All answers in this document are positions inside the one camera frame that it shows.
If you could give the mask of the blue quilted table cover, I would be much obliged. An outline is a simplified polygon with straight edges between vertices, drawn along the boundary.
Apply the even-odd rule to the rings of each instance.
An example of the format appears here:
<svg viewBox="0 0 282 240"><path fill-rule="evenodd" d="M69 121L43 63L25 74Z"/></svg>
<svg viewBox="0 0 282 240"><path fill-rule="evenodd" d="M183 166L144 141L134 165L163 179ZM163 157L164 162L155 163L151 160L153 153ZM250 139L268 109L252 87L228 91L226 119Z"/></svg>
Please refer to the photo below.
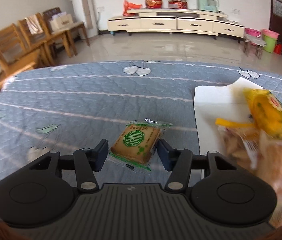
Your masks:
<svg viewBox="0 0 282 240"><path fill-rule="evenodd" d="M113 144L127 123L170 123L163 138L199 150L198 86L234 83L241 67L199 62L112 61L23 72L0 92L0 180L48 151Z"/></svg>

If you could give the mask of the small wooden stool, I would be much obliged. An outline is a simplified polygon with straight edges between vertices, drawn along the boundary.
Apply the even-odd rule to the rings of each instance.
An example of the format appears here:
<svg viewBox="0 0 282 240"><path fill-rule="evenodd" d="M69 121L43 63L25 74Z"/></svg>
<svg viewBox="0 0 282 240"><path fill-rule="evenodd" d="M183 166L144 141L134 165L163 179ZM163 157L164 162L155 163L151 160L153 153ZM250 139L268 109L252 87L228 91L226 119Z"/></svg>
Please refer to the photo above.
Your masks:
<svg viewBox="0 0 282 240"><path fill-rule="evenodd" d="M255 49L255 55L258 59L261 59L263 48L266 46L266 42L259 36L252 36L246 34L244 36L244 54L248 56L252 48Z"/></svg>

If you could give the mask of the red plastic bag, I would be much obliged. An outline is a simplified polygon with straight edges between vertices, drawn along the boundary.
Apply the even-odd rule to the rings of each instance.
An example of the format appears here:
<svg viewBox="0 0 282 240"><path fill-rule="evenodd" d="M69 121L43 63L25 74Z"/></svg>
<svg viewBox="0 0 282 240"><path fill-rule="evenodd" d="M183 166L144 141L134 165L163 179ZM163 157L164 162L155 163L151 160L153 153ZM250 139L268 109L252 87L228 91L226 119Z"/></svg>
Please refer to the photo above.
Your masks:
<svg viewBox="0 0 282 240"><path fill-rule="evenodd" d="M134 4L134 3L130 3L127 0L124 0L123 3L123 16L125 17L130 17L130 16L134 16L136 13L128 13L129 10L137 10L137 9L142 9L143 5L142 4Z"/></svg>

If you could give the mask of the white standing air conditioner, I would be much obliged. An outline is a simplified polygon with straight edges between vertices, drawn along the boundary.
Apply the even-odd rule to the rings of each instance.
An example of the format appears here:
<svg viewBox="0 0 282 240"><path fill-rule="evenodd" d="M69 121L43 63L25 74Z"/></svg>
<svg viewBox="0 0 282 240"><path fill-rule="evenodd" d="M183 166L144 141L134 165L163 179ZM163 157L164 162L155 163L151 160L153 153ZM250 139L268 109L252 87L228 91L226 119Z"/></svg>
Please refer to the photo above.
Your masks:
<svg viewBox="0 0 282 240"><path fill-rule="evenodd" d="M79 22L84 22L87 36L95 37L98 35L96 12L93 0L71 0L74 17Z"/></svg>

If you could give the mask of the green label square biscuit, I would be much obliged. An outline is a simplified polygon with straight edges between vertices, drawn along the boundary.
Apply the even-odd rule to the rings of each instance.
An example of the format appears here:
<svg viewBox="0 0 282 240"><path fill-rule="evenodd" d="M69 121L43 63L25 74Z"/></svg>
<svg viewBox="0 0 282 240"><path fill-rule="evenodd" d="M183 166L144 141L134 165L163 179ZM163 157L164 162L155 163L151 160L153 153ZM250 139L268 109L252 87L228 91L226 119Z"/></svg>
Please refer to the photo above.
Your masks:
<svg viewBox="0 0 282 240"><path fill-rule="evenodd" d="M116 142L110 147L113 161L131 170L150 174L150 161L157 149L157 142L173 126L169 122L144 119L126 124Z"/></svg>

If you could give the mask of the egg pancake snack bag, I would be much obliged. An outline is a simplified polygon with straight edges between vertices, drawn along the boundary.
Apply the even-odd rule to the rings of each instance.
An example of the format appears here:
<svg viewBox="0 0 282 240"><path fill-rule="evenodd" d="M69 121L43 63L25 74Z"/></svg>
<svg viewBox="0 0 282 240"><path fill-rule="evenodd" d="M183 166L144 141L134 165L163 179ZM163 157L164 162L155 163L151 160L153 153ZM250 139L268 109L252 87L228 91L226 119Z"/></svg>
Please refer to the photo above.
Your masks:
<svg viewBox="0 0 282 240"><path fill-rule="evenodd" d="M260 132L256 126L222 118L216 118L215 124L224 142L225 156L255 174L260 157Z"/></svg>

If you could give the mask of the red pavilion gift box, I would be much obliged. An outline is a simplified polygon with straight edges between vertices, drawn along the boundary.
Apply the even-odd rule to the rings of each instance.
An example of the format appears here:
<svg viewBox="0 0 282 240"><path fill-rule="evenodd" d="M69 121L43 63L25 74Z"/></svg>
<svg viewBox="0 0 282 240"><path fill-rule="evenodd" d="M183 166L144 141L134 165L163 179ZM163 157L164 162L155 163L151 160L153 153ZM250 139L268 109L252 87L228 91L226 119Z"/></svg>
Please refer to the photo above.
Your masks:
<svg viewBox="0 0 282 240"><path fill-rule="evenodd" d="M188 9L187 0L168 0L169 9Z"/></svg>

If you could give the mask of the yellow orange jelly pack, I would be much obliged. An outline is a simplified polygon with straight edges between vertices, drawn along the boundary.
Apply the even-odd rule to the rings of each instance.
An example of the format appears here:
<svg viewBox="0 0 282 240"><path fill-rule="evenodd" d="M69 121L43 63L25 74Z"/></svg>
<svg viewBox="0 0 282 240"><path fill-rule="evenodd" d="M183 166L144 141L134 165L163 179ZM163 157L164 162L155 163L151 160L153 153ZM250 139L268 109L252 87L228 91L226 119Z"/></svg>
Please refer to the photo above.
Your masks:
<svg viewBox="0 0 282 240"><path fill-rule="evenodd" d="M245 88L244 96L255 125L269 137L282 140L282 104L265 89Z"/></svg>

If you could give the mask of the pink plastic basin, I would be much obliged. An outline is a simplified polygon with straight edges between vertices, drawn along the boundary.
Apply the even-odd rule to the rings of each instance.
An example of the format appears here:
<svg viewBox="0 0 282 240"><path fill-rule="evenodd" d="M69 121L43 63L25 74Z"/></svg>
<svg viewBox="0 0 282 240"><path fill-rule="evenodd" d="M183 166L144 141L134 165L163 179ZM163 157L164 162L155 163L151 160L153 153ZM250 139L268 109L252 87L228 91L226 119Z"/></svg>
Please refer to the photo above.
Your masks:
<svg viewBox="0 0 282 240"><path fill-rule="evenodd" d="M261 32L255 29L251 29L251 28L245 28L245 35L250 35L250 36L254 36L254 37L260 37L261 36Z"/></svg>

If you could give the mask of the red round jar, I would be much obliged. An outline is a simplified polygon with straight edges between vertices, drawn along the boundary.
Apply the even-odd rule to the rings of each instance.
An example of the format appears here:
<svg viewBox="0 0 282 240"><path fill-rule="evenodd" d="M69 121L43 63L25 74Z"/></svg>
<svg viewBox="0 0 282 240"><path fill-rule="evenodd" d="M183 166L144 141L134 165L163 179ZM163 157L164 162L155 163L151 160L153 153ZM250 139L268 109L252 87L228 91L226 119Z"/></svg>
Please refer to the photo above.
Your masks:
<svg viewBox="0 0 282 240"><path fill-rule="evenodd" d="M159 9L162 7L162 0L145 0L145 6L148 9Z"/></svg>

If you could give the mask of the green plastic bucket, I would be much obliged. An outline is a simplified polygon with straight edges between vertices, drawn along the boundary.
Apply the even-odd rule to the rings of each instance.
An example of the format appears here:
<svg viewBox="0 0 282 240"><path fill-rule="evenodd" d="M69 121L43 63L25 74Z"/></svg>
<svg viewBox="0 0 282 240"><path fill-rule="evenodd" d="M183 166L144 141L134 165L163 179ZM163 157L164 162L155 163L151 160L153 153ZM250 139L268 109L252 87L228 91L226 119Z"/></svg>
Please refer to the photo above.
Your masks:
<svg viewBox="0 0 282 240"><path fill-rule="evenodd" d="M278 37L279 37L279 33L272 31L272 30L263 29L262 30L262 39L266 43L264 46L264 50L269 53L273 53L275 46L277 44Z"/></svg>

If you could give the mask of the cream tv cabinet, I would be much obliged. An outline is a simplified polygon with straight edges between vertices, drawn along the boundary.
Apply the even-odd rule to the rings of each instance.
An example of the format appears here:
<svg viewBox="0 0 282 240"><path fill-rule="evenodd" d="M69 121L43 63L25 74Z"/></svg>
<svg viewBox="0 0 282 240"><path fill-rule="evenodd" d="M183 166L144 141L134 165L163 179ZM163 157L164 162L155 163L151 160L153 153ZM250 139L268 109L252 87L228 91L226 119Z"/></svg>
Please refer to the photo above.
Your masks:
<svg viewBox="0 0 282 240"><path fill-rule="evenodd" d="M227 20L227 15L194 9L132 9L129 16L108 19L108 31L165 32L217 37L227 35L242 39L243 25Z"/></svg>

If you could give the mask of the dark chair with bag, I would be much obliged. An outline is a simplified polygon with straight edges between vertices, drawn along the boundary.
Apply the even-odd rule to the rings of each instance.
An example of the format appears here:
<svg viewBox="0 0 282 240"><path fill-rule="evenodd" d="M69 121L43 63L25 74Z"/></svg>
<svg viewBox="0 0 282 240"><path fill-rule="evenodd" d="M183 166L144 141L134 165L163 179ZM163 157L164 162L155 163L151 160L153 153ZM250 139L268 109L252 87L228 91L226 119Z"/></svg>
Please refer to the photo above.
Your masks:
<svg viewBox="0 0 282 240"><path fill-rule="evenodd" d="M52 8L52 9L42 12L42 16L51 34L57 34L60 32L64 32L66 34L67 40L69 42L70 47L72 48L74 55L77 55L76 46L75 46L74 38L72 35L73 32L77 31L79 36L80 34L82 34L83 40L86 42L87 46L90 46L85 24L84 22L80 22L80 21L74 22L73 21L72 24L62 29L52 32L49 21L52 19L53 15L61 13L61 12L62 12L61 9L59 7L56 7L56 8Z"/></svg>

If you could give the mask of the white paper gift bag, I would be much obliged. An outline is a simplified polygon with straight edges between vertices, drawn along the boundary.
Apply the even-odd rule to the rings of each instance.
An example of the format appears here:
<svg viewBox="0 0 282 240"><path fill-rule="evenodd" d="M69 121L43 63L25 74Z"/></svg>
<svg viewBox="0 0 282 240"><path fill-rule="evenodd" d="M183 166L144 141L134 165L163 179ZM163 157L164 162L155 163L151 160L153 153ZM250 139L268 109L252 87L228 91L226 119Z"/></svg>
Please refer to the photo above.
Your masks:
<svg viewBox="0 0 282 240"><path fill-rule="evenodd" d="M61 12L52 16L49 21L52 32L62 29L73 23L71 14Z"/></svg>

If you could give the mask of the mint green kitchen appliance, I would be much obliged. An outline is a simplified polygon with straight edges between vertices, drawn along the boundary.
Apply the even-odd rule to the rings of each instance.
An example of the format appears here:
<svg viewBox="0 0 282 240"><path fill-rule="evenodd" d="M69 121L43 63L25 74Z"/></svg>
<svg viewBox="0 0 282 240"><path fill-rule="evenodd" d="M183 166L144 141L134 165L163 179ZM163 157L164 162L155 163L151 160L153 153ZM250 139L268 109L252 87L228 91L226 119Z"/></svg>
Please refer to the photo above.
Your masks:
<svg viewBox="0 0 282 240"><path fill-rule="evenodd" d="M219 12L219 0L197 0L196 4L198 10Z"/></svg>

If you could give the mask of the white cardboard tray box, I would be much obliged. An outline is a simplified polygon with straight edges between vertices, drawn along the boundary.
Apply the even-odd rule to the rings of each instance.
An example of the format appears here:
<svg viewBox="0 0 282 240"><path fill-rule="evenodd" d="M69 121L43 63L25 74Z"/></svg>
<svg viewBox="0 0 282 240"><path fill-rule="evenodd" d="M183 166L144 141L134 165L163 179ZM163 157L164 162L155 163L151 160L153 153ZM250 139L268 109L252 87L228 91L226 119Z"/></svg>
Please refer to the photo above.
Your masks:
<svg viewBox="0 0 282 240"><path fill-rule="evenodd" d="M209 164L204 179L194 188L194 204L213 220L240 226L270 221L277 205L271 185L225 156L224 142L215 124L216 118L222 118L255 125L243 93L245 88L263 89L239 78L227 86L199 86L194 97L200 153L208 156ZM260 152L264 143L282 141L256 128L260 132Z"/></svg>

